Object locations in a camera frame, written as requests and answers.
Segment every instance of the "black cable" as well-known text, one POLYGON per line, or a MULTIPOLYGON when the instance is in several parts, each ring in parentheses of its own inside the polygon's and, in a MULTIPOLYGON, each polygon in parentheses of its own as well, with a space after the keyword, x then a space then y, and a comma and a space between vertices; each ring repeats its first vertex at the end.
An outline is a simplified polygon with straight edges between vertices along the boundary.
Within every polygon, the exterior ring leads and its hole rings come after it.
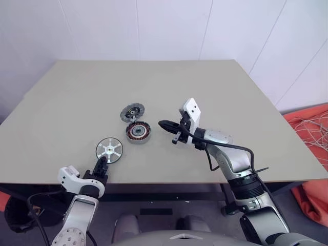
POLYGON ((209 151, 207 150, 207 148, 205 148, 205 152, 206 152, 206 155, 207 155, 207 159, 209 160, 209 164, 210 164, 210 169, 211 169, 211 171, 213 172, 213 171, 219 169, 219 168, 220 168, 219 165, 218 165, 217 167, 215 167, 215 168, 212 167, 211 157, 210 157, 210 154, 209 154, 209 151))
POLYGON ((45 241, 46 246, 50 246, 49 239, 48 239, 48 236, 46 234, 46 231, 45 231, 43 225, 41 224, 41 222, 39 220, 39 217, 36 215, 35 211, 33 210, 33 205, 31 203, 31 199, 35 196, 46 196, 46 195, 49 196, 49 195, 60 194, 61 192, 63 192, 63 191, 60 190, 60 191, 54 191, 54 192, 37 193, 37 194, 31 195, 29 198, 27 198, 27 207, 30 210, 35 222, 37 223, 37 225, 41 231, 41 234, 42 234, 43 240, 45 241))
POLYGON ((94 237, 91 235, 91 233, 89 231, 87 231, 87 235, 90 238, 90 240, 92 241, 93 245, 97 246, 96 240, 94 239, 94 237))
MULTIPOLYGON (((214 141, 210 141, 210 140, 207 140, 207 139, 203 139, 203 138, 197 137, 197 136, 191 134, 186 129, 186 127, 185 127, 184 124, 180 124, 180 128, 182 129, 182 131, 183 131, 184 134, 189 135, 190 137, 192 137, 195 140, 198 140, 198 141, 201 141, 201 142, 205 142, 205 143, 211 144, 211 145, 217 145, 217 146, 222 146, 222 147, 226 147, 226 148, 232 148, 232 149, 247 151, 251 155, 251 169, 252 169, 252 172, 255 173, 255 174, 258 173, 258 171, 255 171, 255 168, 254 168, 254 153, 253 153, 253 151, 251 149, 248 149, 248 148, 242 147, 242 146, 238 146, 238 145, 230 145, 230 144, 227 144, 227 143, 224 144, 224 143, 220 143, 220 142, 214 142, 214 141)), ((283 215, 283 213, 282 213, 279 205, 275 202, 275 199, 273 198, 273 195, 271 194, 269 188, 265 185, 265 183, 260 179, 260 177, 258 175, 257 175, 257 177, 258 177, 259 182, 261 183, 261 185, 265 189, 265 191, 268 193, 269 197, 271 198, 273 204, 277 208, 279 214, 281 215, 282 219, 284 220, 284 222, 285 222, 285 224, 286 224, 286 226, 288 228, 289 226, 287 224, 287 221, 286 221, 286 219, 285 219, 285 217, 284 217, 284 215, 283 215)))

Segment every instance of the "white wall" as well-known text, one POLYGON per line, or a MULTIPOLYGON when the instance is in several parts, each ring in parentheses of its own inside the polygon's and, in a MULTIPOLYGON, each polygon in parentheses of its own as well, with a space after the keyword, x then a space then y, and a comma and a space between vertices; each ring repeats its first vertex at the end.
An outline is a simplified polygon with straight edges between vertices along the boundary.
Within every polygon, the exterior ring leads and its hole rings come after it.
POLYGON ((279 110, 328 101, 327 0, 1 0, 0 120, 57 59, 236 59, 279 110))

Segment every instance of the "gray floor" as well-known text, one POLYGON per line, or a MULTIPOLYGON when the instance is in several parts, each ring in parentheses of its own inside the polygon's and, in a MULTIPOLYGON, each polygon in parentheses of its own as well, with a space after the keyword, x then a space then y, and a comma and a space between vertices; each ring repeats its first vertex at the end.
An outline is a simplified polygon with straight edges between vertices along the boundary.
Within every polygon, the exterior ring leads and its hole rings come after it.
MULTIPOLYGON (((320 242, 328 244, 328 228, 307 219, 298 207, 291 192, 276 196, 281 209, 289 223, 291 231, 312 237, 320 242)), ((216 233, 225 234, 239 239, 245 239, 239 225, 240 214, 223 217, 220 208, 224 202, 214 201, 172 201, 172 202, 103 202, 100 203, 98 212, 90 228, 90 232, 96 238, 98 245, 109 245, 117 217, 122 213, 138 215, 140 227, 143 232, 153 230, 172 230, 176 220, 186 215, 202 217, 216 233), (173 215, 140 215, 141 208, 172 208, 173 215)), ((46 232, 52 240, 60 230, 61 225, 46 228, 46 232)), ((0 214, 0 245, 7 246, 36 246, 44 245, 37 228, 26 234, 16 234, 9 230, 3 213, 0 214)))

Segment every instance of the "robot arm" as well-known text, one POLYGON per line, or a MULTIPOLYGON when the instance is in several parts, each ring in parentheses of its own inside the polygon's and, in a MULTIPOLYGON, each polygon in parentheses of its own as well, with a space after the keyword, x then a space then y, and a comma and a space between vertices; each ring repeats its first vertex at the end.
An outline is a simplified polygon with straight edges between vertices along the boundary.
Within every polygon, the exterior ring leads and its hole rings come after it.
POLYGON ((253 152, 233 146, 231 136, 220 131, 198 127, 200 110, 193 98, 179 109, 180 123, 162 120, 159 125, 176 134, 172 143, 178 141, 207 150, 220 166, 231 186, 236 205, 244 213, 240 219, 242 229, 249 241, 262 245, 272 244, 279 235, 289 233, 289 228, 276 208, 264 183, 252 166, 253 152))
POLYGON ((83 178, 79 178, 79 172, 73 166, 59 170, 58 181, 68 192, 76 195, 66 212, 63 228, 52 241, 52 246, 86 245, 86 235, 97 211, 98 198, 105 192, 107 168, 107 159, 103 156, 92 174, 87 170, 83 178))

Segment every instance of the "orange fabric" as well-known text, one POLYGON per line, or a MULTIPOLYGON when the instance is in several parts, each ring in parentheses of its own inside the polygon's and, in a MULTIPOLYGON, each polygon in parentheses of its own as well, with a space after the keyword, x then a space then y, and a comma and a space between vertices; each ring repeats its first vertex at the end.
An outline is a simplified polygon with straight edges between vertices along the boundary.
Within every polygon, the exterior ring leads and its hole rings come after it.
MULTIPOLYGON (((284 117, 293 129, 297 127, 302 119, 316 119, 325 115, 328 117, 328 104, 312 107, 296 111, 293 113, 285 114, 284 117)), ((321 123, 325 128, 328 128, 328 119, 322 119, 321 123)), ((316 125, 307 125, 311 129, 320 129, 316 125)), ((305 129, 303 126, 298 127, 297 130, 305 129)), ((308 131, 298 131, 297 134, 302 139, 309 138, 308 131)), ((320 133, 312 134, 316 139, 319 138, 320 133)), ((309 149, 318 158, 319 162, 323 165, 327 165, 328 161, 322 159, 328 159, 328 152, 318 146, 310 146, 309 149)), ((305 182, 299 187, 293 188, 292 192, 301 207, 303 213, 311 220, 325 225, 328 227, 328 179, 326 180, 312 180, 305 182)))
POLYGON ((0 191, 0 211, 4 212, 10 195, 0 191))

